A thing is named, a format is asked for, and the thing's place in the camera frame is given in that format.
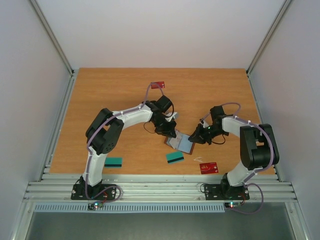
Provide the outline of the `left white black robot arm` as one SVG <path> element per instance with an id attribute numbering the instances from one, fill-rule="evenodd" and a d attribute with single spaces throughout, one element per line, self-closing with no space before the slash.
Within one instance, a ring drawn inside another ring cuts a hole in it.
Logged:
<path id="1" fill-rule="evenodd" d="M 96 199 L 102 194 L 105 160 L 108 153 L 116 147 L 123 130 L 137 124 L 152 123 L 156 134 L 176 138 L 177 117 L 174 104 L 165 95 L 158 100 L 144 100 L 139 105 L 125 110 L 102 109 L 85 133 L 88 157 L 82 174 L 83 194 L 88 199 Z"/>

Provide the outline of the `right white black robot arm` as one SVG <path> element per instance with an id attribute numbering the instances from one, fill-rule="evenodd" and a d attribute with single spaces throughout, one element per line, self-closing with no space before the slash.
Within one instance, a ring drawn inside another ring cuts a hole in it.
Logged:
<path id="1" fill-rule="evenodd" d="M 209 112 L 212 124 L 207 124 L 205 117 L 201 118 L 195 131 L 188 138 L 192 143 L 211 145 L 213 139 L 218 136 L 232 134 L 239 137 L 240 162 L 233 170 L 224 174 L 218 187 L 219 195 L 225 200 L 243 193 L 247 188 L 246 183 L 251 178 L 278 164 L 280 160 L 272 126 L 255 124 L 238 117 L 241 105 L 236 102 L 236 112 L 226 114 L 224 106 L 229 104 L 212 107 Z"/>

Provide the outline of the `brown leather card holder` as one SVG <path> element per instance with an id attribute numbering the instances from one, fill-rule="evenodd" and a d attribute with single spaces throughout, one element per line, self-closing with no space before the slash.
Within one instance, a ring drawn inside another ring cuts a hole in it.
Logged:
<path id="1" fill-rule="evenodd" d="M 192 155 L 194 147 L 195 147 L 195 143 L 194 142 L 190 142 L 188 140 L 189 135 L 185 134 L 185 133 L 181 133 L 181 140 L 180 142 L 176 141 L 176 138 L 172 138 L 172 137 L 166 137 L 164 140 L 164 143 L 166 145 L 168 145 L 169 147 L 171 147 L 174 150 L 183 152 L 185 154 L 188 155 Z"/>

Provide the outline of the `white card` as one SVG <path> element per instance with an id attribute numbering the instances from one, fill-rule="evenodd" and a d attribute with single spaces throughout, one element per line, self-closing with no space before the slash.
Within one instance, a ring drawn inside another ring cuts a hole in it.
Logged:
<path id="1" fill-rule="evenodd" d="M 176 133 L 176 138 L 175 138 L 175 140 L 176 140 L 177 142 L 180 142 L 180 141 L 181 141 L 181 138 L 182 138 L 181 133 L 180 133 L 178 130 L 176 130 L 175 133 Z"/>

